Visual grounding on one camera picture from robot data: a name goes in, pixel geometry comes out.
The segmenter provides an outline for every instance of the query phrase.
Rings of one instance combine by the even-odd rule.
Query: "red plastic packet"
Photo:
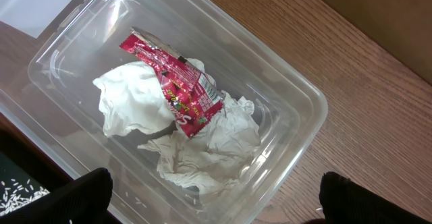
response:
[[[223,97],[207,75],[153,35],[133,30],[120,48],[153,67],[169,108],[187,137],[197,134],[222,109]]]

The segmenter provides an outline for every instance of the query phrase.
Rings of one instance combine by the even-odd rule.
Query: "wooden table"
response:
[[[320,0],[212,1],[321,89],[329,103],[321,131],[254,223],[322,217],[315,209],[327,171],[432,220],[430,85]],[[32,45],[33,54],[23,55],[30,58],[44,42],[22,34],[19,39]]]

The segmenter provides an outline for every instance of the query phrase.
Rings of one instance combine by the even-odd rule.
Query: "clear plastic bin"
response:
[[[262,147],[229,196],[202,207],[194,188],[160,178],[159,155],[136,148],[155,135],[103,135],[100,90],[92,81],[136,61],[119,49],[131,26],[203,61],[218,89],[255,102]],[[108,168],[114,180],[109,210],[124,223],[251,222],[327,115],[319,90],[209,0],[85,0],[27,72],[28,78],[14,72],[17,79],[2,85],[1,112],[72,177]]]

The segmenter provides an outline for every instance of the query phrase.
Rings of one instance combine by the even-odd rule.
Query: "barcode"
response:
[[[205,78],[204,74],[201,74],[199,83],[204,88],[205,92],[207,93],[213,104],[216,104],[219,100],[221,100],[221,97],[219,96],[217,91],[213,89],[213,86],[210,84],[207,78]]]

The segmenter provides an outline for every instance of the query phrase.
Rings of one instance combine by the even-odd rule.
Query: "snack wrapper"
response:
[[[223,95],[207,75],[152,34],[132,29],[120,48],[155,70],[169,108],[187,137],[197,134],[222,109]]]

